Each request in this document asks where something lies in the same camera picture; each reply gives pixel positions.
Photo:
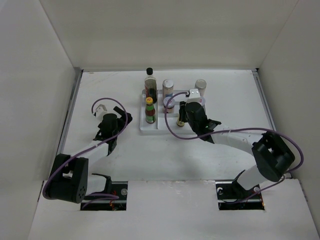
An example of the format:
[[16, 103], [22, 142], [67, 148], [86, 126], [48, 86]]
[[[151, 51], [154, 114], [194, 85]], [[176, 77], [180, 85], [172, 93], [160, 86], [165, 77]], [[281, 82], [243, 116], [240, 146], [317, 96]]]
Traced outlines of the dark soy sauce bottle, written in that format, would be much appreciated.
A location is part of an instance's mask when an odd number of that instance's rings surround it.
[[153, 103], [158, 100], [157, 80], [153, 75], [154, 71], [151, 67], [146, 69], [146, 78], [144, 80], [144, 90], [147, 98], [152, 98]]

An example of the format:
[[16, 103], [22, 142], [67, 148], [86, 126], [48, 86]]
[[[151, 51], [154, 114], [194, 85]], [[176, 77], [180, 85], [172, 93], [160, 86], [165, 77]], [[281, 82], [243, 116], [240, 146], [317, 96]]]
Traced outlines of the orange spice jar front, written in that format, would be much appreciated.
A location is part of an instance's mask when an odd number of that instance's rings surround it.
[[163, 99], [163, 113], [172, 114], [175, 111], [176, 101], [175, 99], [170, 100], [170, 96]]

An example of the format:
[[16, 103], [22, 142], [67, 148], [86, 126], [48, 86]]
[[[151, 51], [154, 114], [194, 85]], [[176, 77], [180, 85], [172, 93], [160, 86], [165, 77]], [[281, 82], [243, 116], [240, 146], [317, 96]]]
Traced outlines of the small yellow oil bottle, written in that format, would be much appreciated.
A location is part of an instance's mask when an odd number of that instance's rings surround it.
[[179, 113], [176, 124], [179, 127], [183, 127], [185, 125], [185, 118], [186, 118], [186, 116], [184, 113]]

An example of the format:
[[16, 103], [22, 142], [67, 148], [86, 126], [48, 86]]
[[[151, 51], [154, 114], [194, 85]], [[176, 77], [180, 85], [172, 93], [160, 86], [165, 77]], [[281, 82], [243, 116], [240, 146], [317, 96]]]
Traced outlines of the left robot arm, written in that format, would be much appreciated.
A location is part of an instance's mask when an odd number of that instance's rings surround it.
[[117, 198], [112, 196], [109, 176], [89, 174], [92, 165], [115, 150], [118, 136], [133, 120], [129, 112], [117, 106], [113, 110], [115, 113], [101, 114], [98, 132], [87, 147], [75, 155], [56, 155], [49, 179], [42, 190], [45, 199], [79, 204], [89, 195], [98, 196], [103, 200]]

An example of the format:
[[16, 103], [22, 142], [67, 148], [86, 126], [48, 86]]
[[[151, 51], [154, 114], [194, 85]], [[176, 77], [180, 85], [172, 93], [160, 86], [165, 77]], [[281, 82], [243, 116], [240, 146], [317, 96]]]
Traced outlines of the orange spice jar back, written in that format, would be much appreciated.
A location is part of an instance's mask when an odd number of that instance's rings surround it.
[[205, 106], [205, 104], [206, 104], [206, 99], [205, 99], [203, 96], [201, 96], [200, 99], [199, 99], [199, 103], [200, 103], [200, 105], [201, 105], [202, 107]]

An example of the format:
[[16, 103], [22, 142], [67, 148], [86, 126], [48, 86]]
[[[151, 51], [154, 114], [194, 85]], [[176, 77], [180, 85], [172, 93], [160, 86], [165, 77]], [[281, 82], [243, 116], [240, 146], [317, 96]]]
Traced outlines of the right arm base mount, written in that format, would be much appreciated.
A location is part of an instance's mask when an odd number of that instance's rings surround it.
[[215, 188], [220, 211], [265, 210], [259, 184], [245, 190], [235, 179], [219, 180], [215, 182]]

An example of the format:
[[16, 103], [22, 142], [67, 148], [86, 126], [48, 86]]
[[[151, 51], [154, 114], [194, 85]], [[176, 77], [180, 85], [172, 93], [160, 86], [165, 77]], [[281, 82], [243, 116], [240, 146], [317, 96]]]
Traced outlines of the orange spice jar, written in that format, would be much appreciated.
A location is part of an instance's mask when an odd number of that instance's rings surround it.
[[163, 113], [172, 114], [175, 111], [176, 101], [175, 99], [170, 100], [170, 96], [163, 99]]
[[205, 106], [205, 104], [206, 104], [206, 99], [205, 99], [203, 96], [201, 96], [200, 99], [199, 99], [199, 103], [200, 103], [200, 105], [201, 105], [202, 107]]

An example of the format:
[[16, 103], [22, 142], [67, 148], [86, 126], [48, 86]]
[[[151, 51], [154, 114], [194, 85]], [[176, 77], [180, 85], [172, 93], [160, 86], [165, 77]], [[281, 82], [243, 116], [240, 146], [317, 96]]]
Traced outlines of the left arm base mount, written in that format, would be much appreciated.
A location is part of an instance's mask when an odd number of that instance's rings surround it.
[[88, 178], [87, 191], [80, 203], [81, 211], [125, 211], [128, 182], [113, 181], [109, 175], [93, 173]]

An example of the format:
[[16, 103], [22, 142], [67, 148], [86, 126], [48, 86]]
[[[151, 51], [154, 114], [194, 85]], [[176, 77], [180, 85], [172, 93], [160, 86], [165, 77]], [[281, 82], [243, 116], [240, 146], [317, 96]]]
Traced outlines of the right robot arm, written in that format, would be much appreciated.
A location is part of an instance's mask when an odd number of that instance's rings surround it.
[[231, 183], [231, 190], [238, 198], [265, 181], [278, 182], [295, 160], [281, 136], [271, 130], [255, 133], [229, 129], [220, 121], [209, 119], [197, 102], [180, 102], [179, 114], [202, 141], [226, 145], [253, 156], [255, 165], [239, 173]]

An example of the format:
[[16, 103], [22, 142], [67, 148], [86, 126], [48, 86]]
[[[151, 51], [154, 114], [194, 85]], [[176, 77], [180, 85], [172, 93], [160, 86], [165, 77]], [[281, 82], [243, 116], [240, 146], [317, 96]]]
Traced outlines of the white granule jar blue label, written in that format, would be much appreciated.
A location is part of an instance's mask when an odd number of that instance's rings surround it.
[[162, 97], [172, 97], [174, 94], [174, 82], [171, 79], [165, 79], [162, 82]]

